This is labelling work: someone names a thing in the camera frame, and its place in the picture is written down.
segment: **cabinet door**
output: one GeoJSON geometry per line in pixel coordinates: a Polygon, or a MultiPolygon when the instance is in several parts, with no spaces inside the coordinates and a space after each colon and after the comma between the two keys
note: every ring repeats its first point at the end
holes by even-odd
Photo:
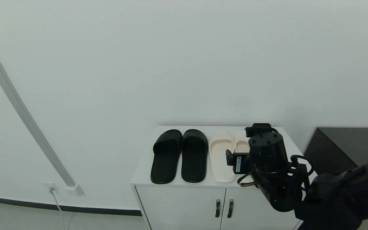
{"type": "Polygon", "coordinates": [[[227,189],[221,230],[293,230],[298,224],[293,211],[272,208],[259,189],[227,189]],[[234,201],[228,218],[230,199],[234,201]]]}
{"type": "Polygon", "coordinates": [[[219,230],[225,189],[136,188],[152,230],[219,230]]]}

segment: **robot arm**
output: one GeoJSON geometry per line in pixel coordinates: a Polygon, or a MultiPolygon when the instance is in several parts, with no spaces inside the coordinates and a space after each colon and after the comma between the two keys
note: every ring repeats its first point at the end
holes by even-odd
{"type": "Polygon", "coordinates": [[[311,229],[357,229],[368,219],[368,163],[343,173],[320,174],[309,183],[302,156],[287,158],[283,137],[270,124],[245,128],[249,153],[226,152],[227,164],[235,174],[251,175],[254,182],[277,211],[294,210],[296,218],[311,229]]]}

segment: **slide sandal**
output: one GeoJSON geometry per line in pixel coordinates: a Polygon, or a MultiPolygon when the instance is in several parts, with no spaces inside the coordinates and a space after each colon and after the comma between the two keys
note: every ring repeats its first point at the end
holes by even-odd
{"type": "Polygon", "coordinates": [[[181,177],[186,182],[197,183],[204,180],[207,168],[208,141],[203,132],[190,129],[183,135],[181,144],[181,177]]]}
{"type": "Polygon", "coordinates": [[[235,179],[232,166],[226,164],[225,151],[234,152],[235,143],[231,135],[226,131],[216,131],[210,137],[209,155],[211,172],[218,182],[228,183],[235,179]]]}
{"type": "Polygon", "coordinates": [[[177,172],[182,135],[176,129],[161,134],[153,146],[154,160],[150,179],[155,184],[172,182],[177,172]]]}
{"type": "Polygon", "coordinates": [[[235,153],[249,153],[249,137],[245,131],[237,131],[234,133],[235,153]]]}

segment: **white cabinet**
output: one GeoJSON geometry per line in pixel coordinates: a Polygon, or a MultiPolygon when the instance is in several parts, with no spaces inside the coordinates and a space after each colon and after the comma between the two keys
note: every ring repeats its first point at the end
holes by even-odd
{"type": "MultiPolygon", "coordinates": [[[[207,173],[202,182],[188,183],[181,178],[181,156],[175,179],[163,185],[153,184],[150,171],[153,161],[152,146],[165,131],[178,129],[184,133],[188,129],[198,129],[207,137],[218,130],[230,133],[243,130],[234,126],[158,126],[149,137],[149,144],[143,153],[131,185],[143,218],[150,230],[293,230],[301,221],[293,211],[275,211],[262,192],[254,186],[242,188],[236,180],[230,183],[216,182],[211,173],[209,159],[207,173]],[[219,215],[216,217],[216,202],[220,201],[219,215]],[[230,199],[233,211],[228,218],[230,199]]],[[[285,130],[275,127],[284,138],[288,157],[302,155],[285,130]]]]}
{"type": "Polygon", "coordinates": [[[225,189],[137,187],[153,230],[219,230],[225,189]],[[219,215],[216,217],[216,202],[219,215]]]}
{"type": "Polygon", "coordinates": [[[298,219],[293,211],[279,212],[258,189],[227,189],[221,230],[292,230],[298,219]],[[228,218],[229,201],[233,200],[228,218]]]}

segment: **wall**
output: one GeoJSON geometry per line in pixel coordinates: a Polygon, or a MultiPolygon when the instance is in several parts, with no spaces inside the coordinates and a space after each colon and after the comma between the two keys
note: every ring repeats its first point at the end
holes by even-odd
{"type": "MultiPolygon", "coordinates": [[[[0,60],[85,197],[137,209],[158,124],[368,126],[368,1],[0,1],[0,60]]],[[[56,172],[0,90],[0,196],[51,203],[56,172]]]]}

